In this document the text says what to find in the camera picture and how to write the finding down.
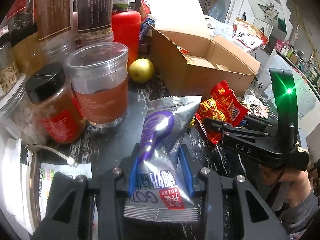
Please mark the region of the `silver purple snack packet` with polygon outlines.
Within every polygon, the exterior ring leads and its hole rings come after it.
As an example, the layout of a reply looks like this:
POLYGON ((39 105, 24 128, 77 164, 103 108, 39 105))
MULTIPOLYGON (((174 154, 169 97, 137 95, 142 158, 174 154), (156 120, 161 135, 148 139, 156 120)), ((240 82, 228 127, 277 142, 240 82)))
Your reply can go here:
POLYGON ((169 96, 152 100, 138 148, 137 187, 127 198, 124 217, 148 222, 196 223, 199 208, 177 169, 185 132, 202 97, 169 96))

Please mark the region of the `red gold snack packet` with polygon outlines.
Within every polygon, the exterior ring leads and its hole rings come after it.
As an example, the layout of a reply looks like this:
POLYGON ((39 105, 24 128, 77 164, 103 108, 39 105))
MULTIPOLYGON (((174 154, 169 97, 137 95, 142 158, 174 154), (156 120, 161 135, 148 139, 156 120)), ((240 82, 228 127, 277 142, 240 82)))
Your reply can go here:
POLYGON ((236 127, 240 125, 247 113, 248 109, 239 102, 227 81, 223 80, 212 88, 211 97, 200 103, 195 118, 208 141, 216 145, 222 139, 222 134, 206 129, 205 118, 226 122, 236 127))

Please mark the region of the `brown gold snack packet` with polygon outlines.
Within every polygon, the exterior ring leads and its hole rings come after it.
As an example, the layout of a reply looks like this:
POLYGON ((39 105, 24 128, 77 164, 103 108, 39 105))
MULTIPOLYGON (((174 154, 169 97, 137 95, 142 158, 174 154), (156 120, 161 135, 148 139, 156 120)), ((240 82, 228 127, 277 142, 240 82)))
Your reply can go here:
POLYGON ((255 96, 246 95, 244 104, 248 108, 248 115, 255 115, 262 118, 268 118, 268 108, 255 96))

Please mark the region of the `grey chair cover near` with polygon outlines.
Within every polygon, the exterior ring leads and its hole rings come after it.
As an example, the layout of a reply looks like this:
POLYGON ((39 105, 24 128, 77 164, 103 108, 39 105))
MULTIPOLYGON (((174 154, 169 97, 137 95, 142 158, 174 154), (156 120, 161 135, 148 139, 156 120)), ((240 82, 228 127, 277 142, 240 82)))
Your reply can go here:
POLYGON ((319 100, 307 81, 278 54, 270 56, 265 67, 290 70, 292 72, 297 92, 299 128, 306 135, 310 134, 319 124, 319 100))

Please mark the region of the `clear glass mug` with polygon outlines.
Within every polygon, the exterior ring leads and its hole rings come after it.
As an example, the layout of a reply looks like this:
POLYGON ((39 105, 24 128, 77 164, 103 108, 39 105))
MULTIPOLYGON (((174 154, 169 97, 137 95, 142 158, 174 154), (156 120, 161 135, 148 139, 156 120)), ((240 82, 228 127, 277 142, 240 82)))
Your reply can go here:
POLYGON ((272 81, 268 68, 259 69, 259 72, 249 85, 248 90, 256 98, 263 99, 265 101, 274 98, 274 93, 272 92, 272 81))

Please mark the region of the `black lid spice jar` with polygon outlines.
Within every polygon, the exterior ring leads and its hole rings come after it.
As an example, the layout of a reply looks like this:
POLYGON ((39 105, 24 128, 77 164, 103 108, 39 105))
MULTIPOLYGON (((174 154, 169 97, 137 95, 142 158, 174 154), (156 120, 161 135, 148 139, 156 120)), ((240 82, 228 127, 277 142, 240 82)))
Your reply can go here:
POLYGON ((61 63, 43 66, 24 88, 40 123, 55 142, 70 144, 80 137, 86 119, 61 63))

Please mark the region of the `yellow lemon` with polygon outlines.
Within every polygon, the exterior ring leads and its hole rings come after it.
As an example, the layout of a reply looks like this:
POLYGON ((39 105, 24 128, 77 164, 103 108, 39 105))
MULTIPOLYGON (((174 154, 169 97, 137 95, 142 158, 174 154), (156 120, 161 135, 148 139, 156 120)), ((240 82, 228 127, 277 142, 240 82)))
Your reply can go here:
POLYGON ((128 68, 128 74, 136 83, 146 83, 155 73, 153 63, 148 59, 137 59, 128 68))

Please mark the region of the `cashew nut bag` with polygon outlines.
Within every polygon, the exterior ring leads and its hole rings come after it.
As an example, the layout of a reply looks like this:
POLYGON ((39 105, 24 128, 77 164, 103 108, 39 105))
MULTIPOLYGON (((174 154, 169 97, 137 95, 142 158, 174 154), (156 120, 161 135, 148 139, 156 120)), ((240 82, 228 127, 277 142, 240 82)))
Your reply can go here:
POLYGON ((236 18, 233 24, 232 42, 246 52, 268 44, 268 38, 254 25, 236 18))

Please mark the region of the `clear jar red label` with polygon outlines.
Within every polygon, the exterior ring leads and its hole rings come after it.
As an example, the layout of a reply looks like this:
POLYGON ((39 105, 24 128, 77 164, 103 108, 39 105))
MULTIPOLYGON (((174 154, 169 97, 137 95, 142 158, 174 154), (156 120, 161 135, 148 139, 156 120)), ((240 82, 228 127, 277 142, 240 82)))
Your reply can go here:
POLYGON ((71 53, 66 60, 68 75, 87 121, 109 128, 127 116, 129 49, 117 42, 101 42, 71 53))

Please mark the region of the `open cardboard box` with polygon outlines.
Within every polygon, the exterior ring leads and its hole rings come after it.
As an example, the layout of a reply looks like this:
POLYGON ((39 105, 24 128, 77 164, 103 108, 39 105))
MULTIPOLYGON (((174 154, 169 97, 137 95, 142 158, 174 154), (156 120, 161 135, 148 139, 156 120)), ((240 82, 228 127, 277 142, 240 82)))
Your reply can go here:
POLYGON ((201 95, 225 80, 243 96, 260 62, 222 36, 211 37, 199 0, 150 0, 150 57, 171 95, 201 95))

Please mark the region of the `red canister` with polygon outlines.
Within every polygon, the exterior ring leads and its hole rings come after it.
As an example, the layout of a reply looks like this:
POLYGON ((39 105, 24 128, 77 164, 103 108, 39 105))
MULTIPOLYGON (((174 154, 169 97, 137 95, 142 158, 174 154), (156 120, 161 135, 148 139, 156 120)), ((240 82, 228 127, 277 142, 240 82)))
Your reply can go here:
POLYGON ((112 15, 113 41, 126 45, 128 66, 138 57, 141 15, 137 11, 116 12, 112 15))

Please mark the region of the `small white blue bottle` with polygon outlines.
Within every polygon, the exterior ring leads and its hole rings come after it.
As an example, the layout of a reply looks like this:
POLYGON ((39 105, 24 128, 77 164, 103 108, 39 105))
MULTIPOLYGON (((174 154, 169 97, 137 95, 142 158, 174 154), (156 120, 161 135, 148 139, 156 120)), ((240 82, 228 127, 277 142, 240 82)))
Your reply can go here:
POLYGON ((141 28, 140 28, 140 33, 139 33, 139 45, 142 44, 144 41, 144 38, 148 34, 151 26, 154 26, 156 19, 151 15, 148 14, 146 20, 143 22, 141 28))

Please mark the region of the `dark label jar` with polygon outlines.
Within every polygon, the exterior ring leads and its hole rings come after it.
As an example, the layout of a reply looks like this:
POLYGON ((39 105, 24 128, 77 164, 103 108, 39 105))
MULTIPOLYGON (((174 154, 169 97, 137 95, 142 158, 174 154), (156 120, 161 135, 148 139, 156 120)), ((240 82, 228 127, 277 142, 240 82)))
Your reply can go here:
POLYGON ((78 34, 81 44, 88 46, 113 40, 113 0, 76 0, 78 34))

